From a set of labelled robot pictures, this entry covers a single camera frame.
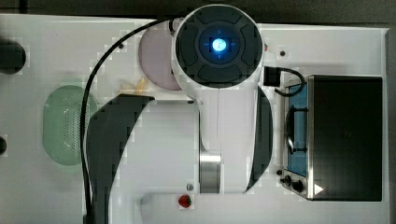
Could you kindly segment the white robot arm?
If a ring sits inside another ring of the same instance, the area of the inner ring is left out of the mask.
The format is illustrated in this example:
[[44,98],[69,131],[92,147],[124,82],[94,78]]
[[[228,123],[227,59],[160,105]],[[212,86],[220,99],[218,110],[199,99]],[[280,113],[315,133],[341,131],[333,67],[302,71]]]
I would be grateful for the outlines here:
[[159,89],[120,94],[90,119],[92,209],[85,224],[143,224],[156,194],[245,193],[271,159],[271,106],[259,84],[257,23],[227,5],[195,9],[165,41]]

